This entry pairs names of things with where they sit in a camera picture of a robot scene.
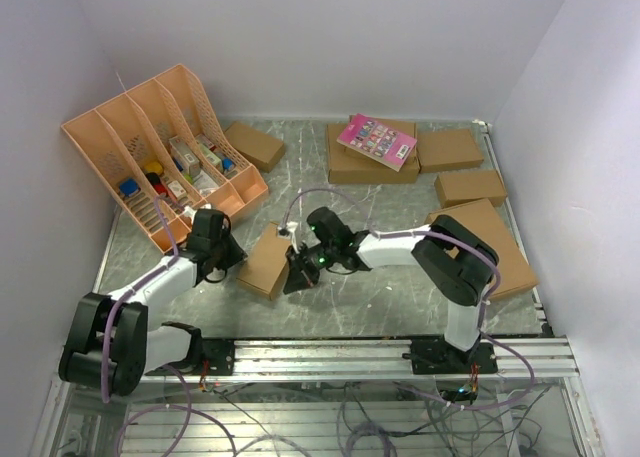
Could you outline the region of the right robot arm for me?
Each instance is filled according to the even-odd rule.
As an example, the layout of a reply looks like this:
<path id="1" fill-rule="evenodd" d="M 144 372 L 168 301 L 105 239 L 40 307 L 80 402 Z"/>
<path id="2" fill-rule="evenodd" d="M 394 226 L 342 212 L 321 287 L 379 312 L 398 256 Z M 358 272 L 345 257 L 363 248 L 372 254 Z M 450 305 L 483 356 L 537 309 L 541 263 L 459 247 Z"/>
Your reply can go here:
<path id="1" fill-rule="evenodd" d="M 289 246 L 284 293 L 315 287 L 321 272 L 336 264 L 349 273 L 417 266 L 448 300 L 442 364 L 459 373 L 475 362 L 487 299 L 501 283 L 499 257 L 488 244 L 449 215 L 408 230 L 354 232 L 332 210 L 320 207 L 307 224 L 318 243 Z"/>

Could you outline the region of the cardboard box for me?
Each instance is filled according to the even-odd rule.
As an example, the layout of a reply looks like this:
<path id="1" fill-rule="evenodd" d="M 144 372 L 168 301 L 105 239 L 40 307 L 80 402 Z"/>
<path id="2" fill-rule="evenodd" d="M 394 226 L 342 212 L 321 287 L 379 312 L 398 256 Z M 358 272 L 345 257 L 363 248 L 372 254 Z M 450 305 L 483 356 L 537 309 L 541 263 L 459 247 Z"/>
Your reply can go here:
<path id="1" fill-rule="evenodd" d="M 288 276 L 286 251 L 288 237 L 279 234 L 278 224 L 270 222 L 240 268 L 236 282 L 249 292 L 274 301 Z"/>

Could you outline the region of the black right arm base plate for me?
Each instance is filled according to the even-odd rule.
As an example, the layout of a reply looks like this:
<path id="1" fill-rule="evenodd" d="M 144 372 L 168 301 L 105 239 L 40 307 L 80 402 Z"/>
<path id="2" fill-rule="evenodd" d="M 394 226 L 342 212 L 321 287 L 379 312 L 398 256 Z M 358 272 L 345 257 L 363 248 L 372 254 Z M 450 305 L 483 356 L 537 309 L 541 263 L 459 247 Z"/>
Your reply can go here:
<path id="1" fill-rule="evenodd" d="M 461 351 L 443 337 L 423 336 L 411 341 L 402 358 L 411 362 L 414 375 L 471 374 L 472 369 L 481 375 L 498 372 L 494 346 L 480 340 Z"/>

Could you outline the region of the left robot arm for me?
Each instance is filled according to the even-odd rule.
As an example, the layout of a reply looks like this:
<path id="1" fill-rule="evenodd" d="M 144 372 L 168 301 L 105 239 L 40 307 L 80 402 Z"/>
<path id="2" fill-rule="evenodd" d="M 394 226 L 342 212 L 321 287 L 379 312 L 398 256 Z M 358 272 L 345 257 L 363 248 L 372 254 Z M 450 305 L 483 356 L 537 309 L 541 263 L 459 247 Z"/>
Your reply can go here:
<path id="1" fill-rule="evenodd" d="M 96 389 L 107 402 L 131 394 L 143 375 L 166 364 L 182 374 L 196 372 L 207 359 L 201 330 L 177 322 L 152 330 L 150 318 L 200 282 L 211 283 L 212 272 L 225 273 L 245 257 L 229 216 L 214 209 L 195 211 L 182 247 L 136 281 L 80 299 L 59 361 L 59 378 Z"/>

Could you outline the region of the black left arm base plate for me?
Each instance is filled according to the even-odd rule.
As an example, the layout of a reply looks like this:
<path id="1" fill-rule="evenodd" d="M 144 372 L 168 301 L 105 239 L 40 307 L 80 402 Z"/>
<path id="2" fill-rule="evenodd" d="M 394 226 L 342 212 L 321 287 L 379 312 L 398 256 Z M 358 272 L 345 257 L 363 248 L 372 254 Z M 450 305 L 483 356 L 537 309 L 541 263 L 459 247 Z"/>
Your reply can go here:
<path id="1" fill-rule="evenodd" d="M 235 341 L 206 338 L 192 342 L 187 355 L 170 365 L 183 374 L 231 376 L 235 364 Z"/>

